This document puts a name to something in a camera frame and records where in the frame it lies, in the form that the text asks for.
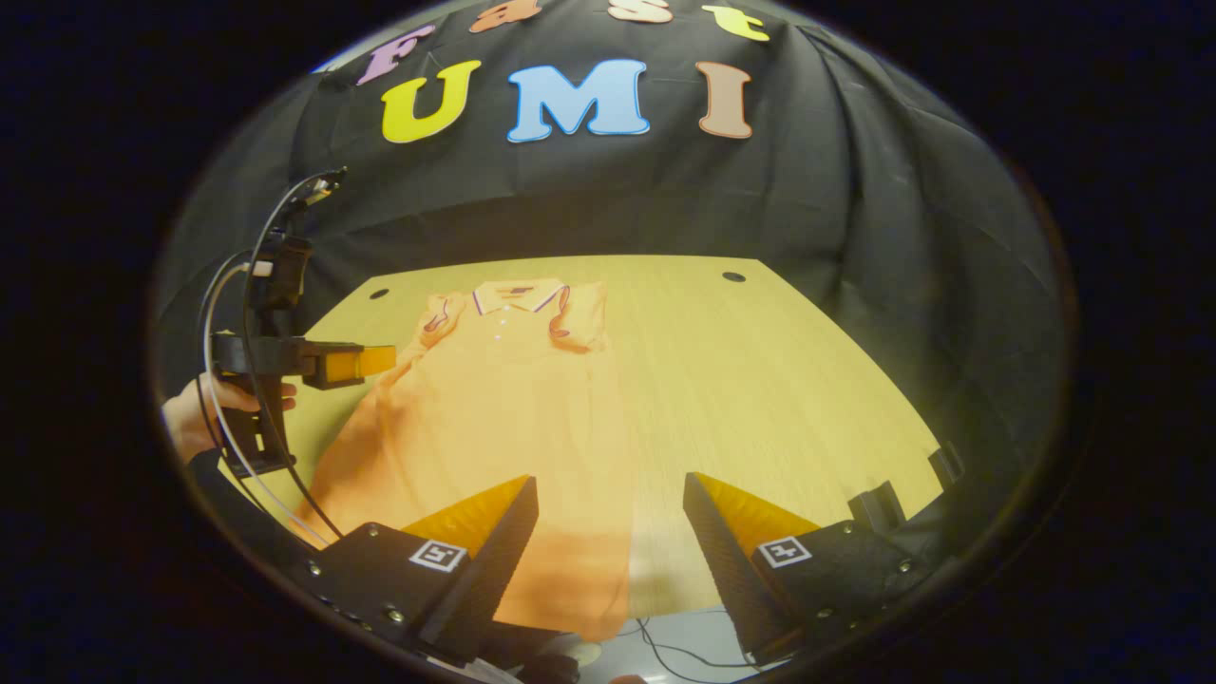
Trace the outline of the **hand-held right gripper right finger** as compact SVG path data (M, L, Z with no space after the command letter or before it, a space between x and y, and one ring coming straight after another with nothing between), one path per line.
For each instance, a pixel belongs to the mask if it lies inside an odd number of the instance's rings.
M868 517L817 525L703 472L687 473L683 511L741 650L756 665L846 641L938 570Z

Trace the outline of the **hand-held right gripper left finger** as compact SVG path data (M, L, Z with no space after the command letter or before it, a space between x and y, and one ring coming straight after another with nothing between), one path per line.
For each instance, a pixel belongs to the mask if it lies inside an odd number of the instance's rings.
M368 522L304 561L304 590L340 618L447 665L477 658L539 518L520 476L404 528Z

